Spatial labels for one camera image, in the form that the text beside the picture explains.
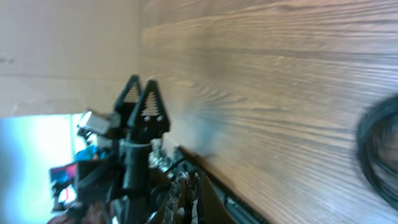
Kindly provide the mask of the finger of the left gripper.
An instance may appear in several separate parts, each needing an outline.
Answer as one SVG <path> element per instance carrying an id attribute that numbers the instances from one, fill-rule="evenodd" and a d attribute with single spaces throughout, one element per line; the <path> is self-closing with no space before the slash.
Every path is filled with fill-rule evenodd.
<path id="1" fill-rule="evenodd" d="M 140 76 L 131 75 L 113 106 L 114 111 L 120 115 L 120 124 L 127 124 L 141 93 Z"/>
<path id="2" fill-rule="evenodd" d="M 150 79 L 135 105 L 127 125 L 128 140 L 161 139 L 170 131 L 170 121 L 157 80 Z"/>

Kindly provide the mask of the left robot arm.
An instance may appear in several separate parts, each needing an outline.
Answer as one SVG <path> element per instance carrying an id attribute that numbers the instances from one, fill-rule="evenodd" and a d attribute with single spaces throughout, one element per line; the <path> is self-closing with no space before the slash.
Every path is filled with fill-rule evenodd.
<path id="1" fill-rule="evenodd" d="M 157 80 L 142 87 L 139 75 L 131 75 L 110 116 L 87 111 L 78 123 L 79 136 L 95 134 L 111 147 L 104 159 L 76 163 L 76 199 L 85 206 L 114 202 L 119 223 L 144 223 L 157 209 L 156 193 L 165 189 L 150 183 L 152 140 L 170 126 Z"/>

